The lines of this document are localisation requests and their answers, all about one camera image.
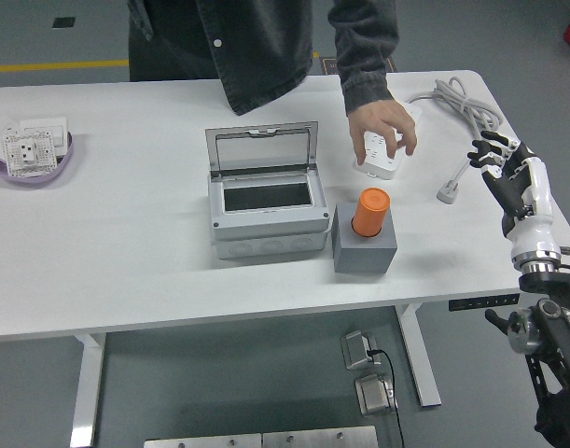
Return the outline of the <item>person's left hand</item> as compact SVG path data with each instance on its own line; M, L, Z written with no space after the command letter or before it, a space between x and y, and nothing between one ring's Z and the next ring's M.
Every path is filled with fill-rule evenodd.
M415 122L406 109L396 100L378 100L358 107L348 114L356 163L362 165L367 157L365 132L384 138L387 155L393 159L400 148L412 156L418 139Z

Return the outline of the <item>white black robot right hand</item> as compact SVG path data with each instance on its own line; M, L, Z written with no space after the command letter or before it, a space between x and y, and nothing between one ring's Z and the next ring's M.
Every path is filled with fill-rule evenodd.
M521 273L555 272L561 266L556 243L552 196L546 164L522 141L483 131L472 142L469 164L503 209L505 238L512 243L511 259Z

